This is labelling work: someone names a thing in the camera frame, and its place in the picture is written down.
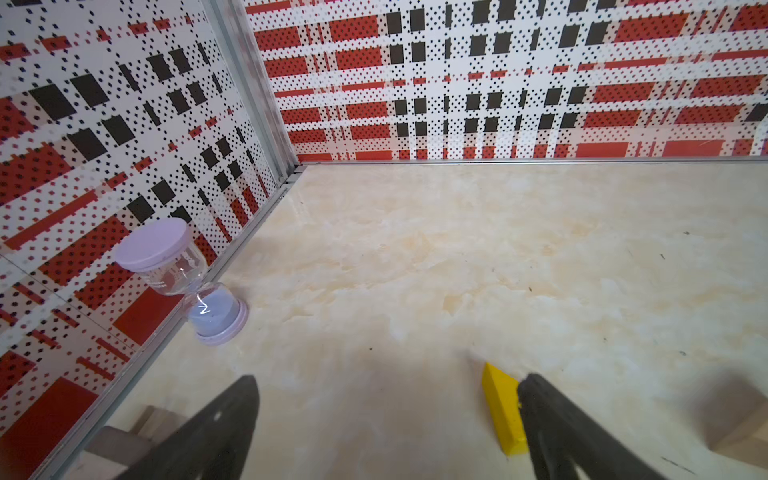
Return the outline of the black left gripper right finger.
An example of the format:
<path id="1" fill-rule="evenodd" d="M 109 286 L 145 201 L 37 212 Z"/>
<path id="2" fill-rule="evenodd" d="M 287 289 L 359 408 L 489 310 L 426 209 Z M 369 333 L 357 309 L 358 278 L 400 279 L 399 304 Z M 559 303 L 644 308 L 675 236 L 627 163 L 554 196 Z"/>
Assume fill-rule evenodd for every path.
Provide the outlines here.
<path id="1" fill-rule="evenodd" d="M 519 384 L 520 414 L 538 479 L 661 479 L 543 376 Z"/>

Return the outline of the yellow triangle block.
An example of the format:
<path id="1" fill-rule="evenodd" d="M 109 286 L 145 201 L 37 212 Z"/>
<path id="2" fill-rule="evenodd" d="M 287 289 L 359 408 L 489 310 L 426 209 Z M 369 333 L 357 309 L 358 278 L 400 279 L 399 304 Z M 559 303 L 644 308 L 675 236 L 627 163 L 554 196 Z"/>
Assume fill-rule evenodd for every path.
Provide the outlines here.
<path id="1" fill-rule="evenodd" d="M 529 452 L 520 414 L 519 384 L 492 364 L 484 365 L 482 388 L 497 439 L 506 456 Z"/>

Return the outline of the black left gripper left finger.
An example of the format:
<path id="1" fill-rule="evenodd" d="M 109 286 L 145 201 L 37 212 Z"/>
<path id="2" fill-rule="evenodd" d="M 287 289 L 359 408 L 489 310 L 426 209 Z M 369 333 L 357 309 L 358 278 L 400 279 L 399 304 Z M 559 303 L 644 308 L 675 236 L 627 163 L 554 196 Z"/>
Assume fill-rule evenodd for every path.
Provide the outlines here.
<path id="1" fill-rule="evenodd" d="M 239 479 L 260 406 L 256 379 L 243 375 L 121 479 Z"/>

